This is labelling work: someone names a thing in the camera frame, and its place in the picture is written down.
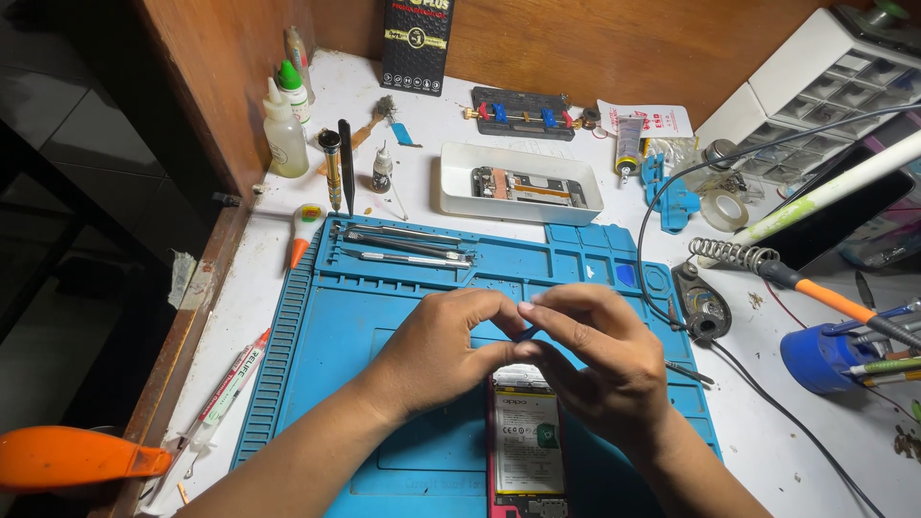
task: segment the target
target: blue clamp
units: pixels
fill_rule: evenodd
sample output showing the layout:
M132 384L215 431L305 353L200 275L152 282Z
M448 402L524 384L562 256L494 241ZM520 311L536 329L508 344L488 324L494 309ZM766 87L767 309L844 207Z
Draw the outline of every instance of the blue clamp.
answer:
M543 117L543 123L548 128L556 127L556 119L554 119L554 111L550 108L541 108L541 117Z
M659 153L647 157L640 168L640 178L646 185L647 205L659 193L662 185L669 180L669 177L665 176L664 163L665 155ZM700 210L700 196L688 192L684 180L675 180L669 186L669 190L659 197L652 209L662 215L662 230L669 234L677 234L687 227L688 217Z
M500 123L507 123L508 117L506 117L506 107L502 105L501 102L493 103L493 112L495 112L495 119Z

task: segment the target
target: white plastic bottle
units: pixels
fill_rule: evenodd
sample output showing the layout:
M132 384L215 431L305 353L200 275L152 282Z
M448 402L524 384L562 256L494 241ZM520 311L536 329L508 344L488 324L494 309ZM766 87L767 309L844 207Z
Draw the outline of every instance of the white plastic bottle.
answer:
M278 87L283 94L287 95L288 101L291 102L291 110L303 127L304 139L309 139L307 137L307 122L310 121L310 103L308 102L307 89L304 88L300 80L300 74L297 73L291 62L286 59L278 70Z
M278 91L269 77L269 95L262 100L265 107L265 138L272 150L271 171L286 178L297 178L307 172L307 141L304 130L291 111L287 97Z

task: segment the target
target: green cap bottle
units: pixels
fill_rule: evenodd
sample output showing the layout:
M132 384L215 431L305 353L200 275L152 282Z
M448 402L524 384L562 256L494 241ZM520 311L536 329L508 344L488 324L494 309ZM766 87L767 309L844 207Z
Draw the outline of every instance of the green cap bottle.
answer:
M285 90L296 90L300 88L300 74L291 65L288 60L282 61L282 67L278 71L278 86Z

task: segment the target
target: white desk surface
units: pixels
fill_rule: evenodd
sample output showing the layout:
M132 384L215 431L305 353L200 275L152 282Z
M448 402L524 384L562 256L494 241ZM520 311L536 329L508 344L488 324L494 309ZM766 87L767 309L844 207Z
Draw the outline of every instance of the white desk surface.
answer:
M359 175L356 213L362 214L370 207L372 217L399 218L395 201L384 201L393 198L392 193L375 194L360 182L361 176L370 175L375 149L386 139L394 159L394 184L411 223L543 242L540 224L456 218L437 209L437 184L433 179L437 178L442 143L488 145L495 141L501 145L506 140L518 140L480 135L475 121L461 117L462 108L471 103L470 90L475 85L446 77L440 98L415 95L380 88L379 68L380 63L352 55L319 52L310 72L317 95L311 107L311 133L323 126L335 127L340 118L348 120L355 131L369 121L376 101L391 94L398 107L397 119L406 125L414 142L423 146L397 146L387 124L378 124L354 154ZM568 147L575 159L591 164L607 207L595 223L617 224L629 229L636 238L647 206L639 182L634 179L622 188L611 172L613 139L597 139L588 131L579 130L572 142L534 142L542 147L550 144ZM177 432L189 428L233 359L271 324L289 262L290 215L304 203L328 202L325 178L312 170L322 163L322 154L315 145L309 145L309 159L311 171L300 178L289 180L272 174L266 177L266 193L246 228L204 329L164 444L175 445ZM765 187L766 191L773 191L770 186ZM749 206L750 212L757 215L752 220L766 214L778 202L779 198L769 192L768 200ZM283 218L272 218L268 212L282 213ZM712 229L698 214L692 216L684 231L672 236L659 229L659 217L653 216L644 243L644 258L677 265L688 255L687 242L696 236L727 239L729 234ZM834 259L830 263L830 268L813 274L812 278L858 300L853 269ZM917 516L915 491L917 481L921 480L921 464L896 454L892 448L896 425L901 424L908 431L918 430L917 424L869 391L820 397L803 389L787 372L778 350L780 338L799 327L771 298L761 279L750 273L717 270L704 270L702 277L732 307L733 325L721 343L769 394L815 433L888 518ZM894 307L917 296L921 282L918 277L909 280L914 282L906 282L905 277L868 276L880 308ZM764 300L760 307L752 307L749 292ZM842 320L841 315L797 293L784 292L779 297L806 325ZM706 399L726 466L774 516L870 516L870 511L858 503L857 496L812 442L758 396L725 360L699 347L694 347L694 357L700 372L717 381L716 386L706 391ZM217 448L203 453L195 462L193 475L184 484L189 498L194 499L228 471L252 386L253 383L248 383L225 417L214 438ZM921 385L887 385L880 391L909 408L911 398L921 395ZM181 505L177 491L173 492L172 502L173 508Z

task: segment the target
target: screen protector box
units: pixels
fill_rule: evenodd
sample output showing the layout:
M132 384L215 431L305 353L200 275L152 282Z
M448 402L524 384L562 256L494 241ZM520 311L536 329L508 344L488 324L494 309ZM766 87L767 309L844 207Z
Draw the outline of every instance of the screen protector box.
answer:
M441 96L455 0L388 0L380 85Z

